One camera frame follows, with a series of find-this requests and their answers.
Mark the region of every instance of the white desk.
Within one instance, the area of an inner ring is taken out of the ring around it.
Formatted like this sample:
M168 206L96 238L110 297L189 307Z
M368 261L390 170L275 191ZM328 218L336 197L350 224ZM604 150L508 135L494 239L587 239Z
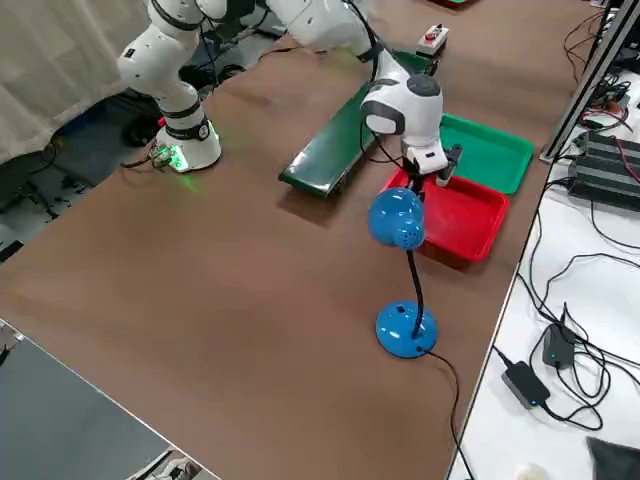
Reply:
M635 134L624 127L609 133L622 139L640 141L640 77L633 76L629 124ZM607 120L590 117L602 123ZM567 176L566 164L554 167L551 178ZM589 203L568 197L562 187L547 192L540 205L543 239L533 267L538 292L544 293L546 281L560 272L571 257L580 253L609 253L640 262L640 252L616 247L601 238L590 223ZM640 214L613 207L596 207L596 222L616 240L640 244ZM534 227L523 256L520 273L528 279L528 260L539 235ZM585 327L591 341L601 348L640 362L640 271L608 259L578 260L567 275L552 284L547 304L559 316L563 302ZM495 344L512 361L526 361L535 342L548 322L533 308L522 285L514 281L498 324ZM534 359L536 373L552 393L550 407L567 415L580 404L556 378L555 370ZM592 365L588 360L578 360ZM526 411L501 379L505 366L494 353L488 357L477 397L467 418L463 450L476 480L514 480L518 467L536 464L543 467L551 480L586 480L592 478L592 461L586 437L640 448L640 391L622 372L610 368L612 387L609 396L598 407L604 428L597 433L561 424L541 409ZM640 370L629 367L640 378ZM588 379L588 372L581 372ZM565 373L575 385L570 373ZM576 420L593 425L590 412ZM450 480L464 480L468 475L458 455Z

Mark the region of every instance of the metal frame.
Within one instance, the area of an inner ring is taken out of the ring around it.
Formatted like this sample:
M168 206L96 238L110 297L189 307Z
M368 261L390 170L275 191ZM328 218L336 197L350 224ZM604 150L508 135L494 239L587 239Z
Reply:
M600 42L591 62L587 65L580 83L571 97L571 103L557 123L551 138L545 144L540 154L542 161L552 162L559 156L564 143L585 109L591 93L606 75L639 16L640 0L626 0L622 4L613 24Z

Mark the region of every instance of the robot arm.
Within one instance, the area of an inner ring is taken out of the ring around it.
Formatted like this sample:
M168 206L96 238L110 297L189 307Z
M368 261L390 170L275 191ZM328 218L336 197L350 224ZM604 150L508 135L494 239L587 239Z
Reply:
M352 0L267 0L269 8L301 45L329 50L347 45L363 63L372 62L375 80L362 102L367 127L376 134L399 135L403 153L426 175L442 172L448 181L455 168L440 142L443 97L425 74L410 74L365 24Z
M447 170L440 143L442 92L427 75L411 75L365 23L353 0L263 0L302 46L330 50L348 46L374 64L375 80L362 103L363 120L377 134L399 135L403 151L422 175ZM178 71L198 46L206 17L224 23L251 13L256 0L149 0L149 28L118 61L125 84L154 97L166 119L158 143L172 147L183 172L205 168L221 155L218 136L197 91Z

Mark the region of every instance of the brown table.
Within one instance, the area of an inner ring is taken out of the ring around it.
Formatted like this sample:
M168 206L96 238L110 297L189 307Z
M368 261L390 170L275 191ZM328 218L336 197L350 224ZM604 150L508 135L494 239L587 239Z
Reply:
M452 27L447 111L540 146L571 89L563 37L589 12L395 0L374 24L406 44ZM391 358L373 330L382 306L413 295L403 253L365 225L390 169L366 165L333 203L276 180L366 76L340 53L295 51L229 81L207 101L223 161L187 178L112 175L3 265L0 316L225 479L441 478L450 377ZM465 404L545 173L534 161L486 263L419 260Z

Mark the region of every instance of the white curtain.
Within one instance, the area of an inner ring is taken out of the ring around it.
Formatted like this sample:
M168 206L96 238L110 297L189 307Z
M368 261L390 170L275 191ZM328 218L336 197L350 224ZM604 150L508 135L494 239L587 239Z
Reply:
M122 90L116 59L144 0L0 0L0 164Z

